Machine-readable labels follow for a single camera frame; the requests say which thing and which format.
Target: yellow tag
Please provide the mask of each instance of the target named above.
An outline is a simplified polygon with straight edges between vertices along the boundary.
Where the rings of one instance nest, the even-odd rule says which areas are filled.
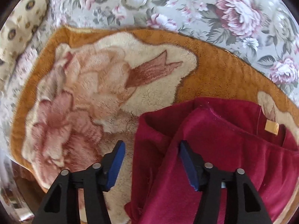
[[[274,121],[267,120],[265,130],[277,136],[279,130],[279,124]]]

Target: floral bedsheet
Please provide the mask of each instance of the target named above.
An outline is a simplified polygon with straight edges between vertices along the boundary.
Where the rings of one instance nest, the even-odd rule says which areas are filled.
[[[14,108],[34,61],[53,31],[64,24],[151,27],[213,43],[260,71],[299,106],[298,24],[281,0],[49,0],[48,14],[1,96],[3,149],[8,149]]]

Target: fleece blanket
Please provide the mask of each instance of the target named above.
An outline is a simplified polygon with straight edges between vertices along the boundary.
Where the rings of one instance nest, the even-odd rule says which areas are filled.
[[[112,223],[126,223],[139,116],[198,96],[258,103],[268,119],[284,124],[299,142],[297,107],[228,51],[159,30],[63,27],[40,53],[23,89],[11,154],[47,191],[62,169],[83,170],[122,139],[125,160],[105,199]],[[275,224],[293,215],[297,191],[298,184]],[[79,202],[86,221],[82,191]]]

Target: folded red garment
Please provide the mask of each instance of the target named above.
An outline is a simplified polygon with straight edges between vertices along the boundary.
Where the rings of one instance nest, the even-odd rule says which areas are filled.
[[[265,131],[255,103],[197,98],[143,114],[135,136],[131,202],[133,224],[192,224],[201,193],[189,184],[178,156],[181,140],[204,161],[225,171],[243,168],[274,221],[298,179],[298,146],[284,125],[278,136]],[[224,222],[225,191],[218,223]]]

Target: metal pin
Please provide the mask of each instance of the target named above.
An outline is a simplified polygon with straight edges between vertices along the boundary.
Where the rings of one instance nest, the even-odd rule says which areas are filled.
[[[204,166],[205,166],[206,168],[212,168],[212,167],[213,167],[213,164],[210,163],[210,162],[206,162],[206,163],[204,164]]]
[[[238,172],[238,174],[244,174],[245,173],[243,168],[238,168],[237,172]]]
[[[96,162],[96,163],[94,163],[94,164],[92,165],[92,167],[93,167],[94,169],[98,169],[98,168],[101,167],[101,164],[98,163],[98,162]]]
[[[69,173],[69,170],[67,170],[67,169],[61,171],[62,176],[68,175],[68,173]]]

